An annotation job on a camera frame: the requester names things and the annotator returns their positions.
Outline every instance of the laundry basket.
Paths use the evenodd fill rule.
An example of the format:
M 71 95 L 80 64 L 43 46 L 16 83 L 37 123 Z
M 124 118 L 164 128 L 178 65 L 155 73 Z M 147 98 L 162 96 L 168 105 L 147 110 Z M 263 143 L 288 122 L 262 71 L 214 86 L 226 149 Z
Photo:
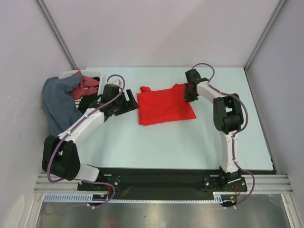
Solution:
M 60 78 L 70 77 L 78 70 L 66 71 L 61 74 Z M 81 74 L 87 77 L 99 77 L 98 95 L 101 94 L 101 84 L 103 79 L 103 72 L 101 70 L 80 70 Z

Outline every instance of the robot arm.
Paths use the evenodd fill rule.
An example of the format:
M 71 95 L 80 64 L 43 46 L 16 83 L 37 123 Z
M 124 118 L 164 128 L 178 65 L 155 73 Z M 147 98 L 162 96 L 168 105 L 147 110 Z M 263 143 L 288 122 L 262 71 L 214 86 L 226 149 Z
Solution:
M 127 89 L 129 101 L 126 100 L 124 92 L 122 92 L 113 102 L 92 113 L 96 108 L 119 95 L 120 91 L 120 83 L 117 83 L 117 80 L 113 83 L 107 83 L 100 101 L 93 102 L 76 123 L 57 137 L 50 135 L 45 139 L 42 161 L 44 171 L 48 169 L 53 151 L 59 142 L 64 140 L 52 161 L 50 173 L 68 181 L 73 179 L 95 181 L 97 179 L 99 170 L 80 162 L 76 145 L 79 146 L 95 128 L 103 124 L 110 116 L 124 114 L 139 107 L 131 90 Z
M 186 72 L 188 83 L 186 84 L 185 99 L 189 102 L 197 100 L 198 96 L 203 96 L 213 104 L 213 122 L 222 141 L 222 161 L 220 166 L 220 176 L 223 185 L 233 183 L 241 179 L 238 167 L 238 135 L 234 140 L 235 160 L 233 160 L 232 136 L 241 128 L 244 122 L 241 105 L 234 98 L 224 96 L 209 86 L 207 78 L 201 78 L 195 70 Z

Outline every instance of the dark red cloth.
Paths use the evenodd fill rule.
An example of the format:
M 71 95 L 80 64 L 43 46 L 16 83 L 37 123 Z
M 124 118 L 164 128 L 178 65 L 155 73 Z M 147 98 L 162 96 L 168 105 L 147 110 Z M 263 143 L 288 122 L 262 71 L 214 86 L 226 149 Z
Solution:
M 142 86 L 137 94 L 139 125 L 158 124 L 168 121 L 195 119 L 196 115 L 185 101 L 185 84 L 175 84 L 171 89 L 151 91 Z
M 81 71 L 78 70 L 74 75 L 81 75 Z M 70 92 L 70 95 L 75 100 L 80 99 L 83 96 L 89 96 L 98 93 L 99 82 L 91 77 L 82 76 L 82 79 L 78 86 Z

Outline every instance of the gray wall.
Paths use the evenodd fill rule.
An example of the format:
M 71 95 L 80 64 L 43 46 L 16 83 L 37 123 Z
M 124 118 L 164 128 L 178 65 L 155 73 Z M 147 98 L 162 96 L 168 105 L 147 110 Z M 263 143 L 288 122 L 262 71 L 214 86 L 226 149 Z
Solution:
M 280 173 L 304 211 L 304 1 L 286 5 L 248 76 Z
M 21 220 L 28 214 L 47 135 L 41 89 L 48 77 L 70 70 L 33 0 L 1 3 L 0 225 L 18 196 Z
M 78 67 L 242 67 L 278 0 L 45 0 Z

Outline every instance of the white table surface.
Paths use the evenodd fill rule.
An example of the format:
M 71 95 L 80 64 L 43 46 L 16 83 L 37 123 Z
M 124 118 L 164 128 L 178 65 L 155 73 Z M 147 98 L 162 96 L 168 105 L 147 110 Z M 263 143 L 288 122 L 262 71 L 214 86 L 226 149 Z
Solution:
M 187 67 L 99 67 L 103 83 L 111 74 L 126 80 L 126 89 L 136 93 L 141 86 L 151 90 L 186 83 Z M 209 78 L 209 68 L 197 68 Z M 218 89 L 238 93 L 249 112 L 249 124 L 238 140 L 239 164 L 244 169 L 272 170 L 254 102 L 242 68 L 215 68 L 212 81 Z M 213 105 L 203 97 L 191 102 L 194 120 L 142 126 L 138 111 L 110 117 L 78 147 L 82 163 L 98 167 L 218 169 L 222 151 L 219 132 L 213 125 Z

